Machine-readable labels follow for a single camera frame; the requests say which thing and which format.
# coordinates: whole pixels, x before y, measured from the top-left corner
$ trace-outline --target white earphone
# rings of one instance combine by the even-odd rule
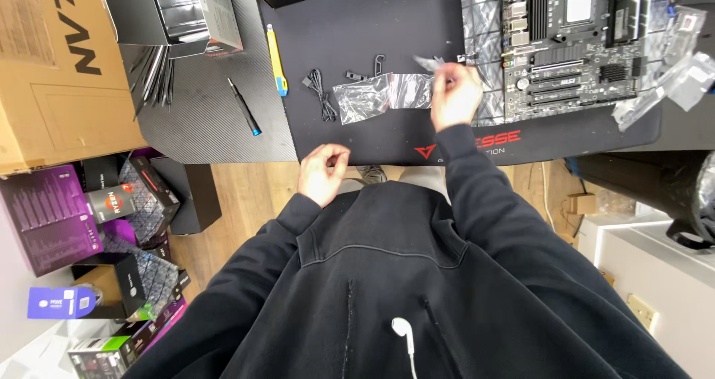
[[[412,377],[417,379],[415,372],[415,339],[412,337],[412,325],[403,318],[394,318],[392,323],[393,330],[400,337],[407,336],[407,354],[410,355],[410,366],[412,367]]]

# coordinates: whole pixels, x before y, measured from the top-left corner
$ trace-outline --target motherboard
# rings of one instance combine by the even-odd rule
[[[503,0],[507,121],[638,95],[648,0]]]

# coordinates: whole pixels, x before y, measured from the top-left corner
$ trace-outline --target black cable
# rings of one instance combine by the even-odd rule
[[[303,79],[303,84],[305,84],[306,87],[311,89],[315,96],[320,100],[320,107],[322,108],[322,120],[325,121],[334,121],[335,120],[335,109],[333,108],[333,105],[330,104],[330,101],[327,99],[327,94],[325,91],[322,90],[322,76],[320,75],[320,71],[317,69],[313,69],[310,71],[310,74],[308,74],[308,77]]]

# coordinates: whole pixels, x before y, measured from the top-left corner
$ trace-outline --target yellow box cutter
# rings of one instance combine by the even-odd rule
[[[270,63],[273,64],[273,77],[275,77],[275,86],[278,88],[278,94],[285,97],[288,94],[288,82],[283,76],[283,66],[280,64],[280,54],[278,54],[278,42],[275,40],[273,25],[267,26],[266,36],[268,37],[268,51],[270,52]]]

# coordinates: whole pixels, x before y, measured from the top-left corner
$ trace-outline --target hand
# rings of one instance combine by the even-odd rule
[[[435,73],[432,95],[432,123],[436,132],[459,125],[471,124],[482,101],[482,81],[476,68],[460,64],[444,64]]]
[[[327,206],[337,195],[343,181],[350,150],[339,144],[321,144],[300,163],[298,193],[320,207]]]

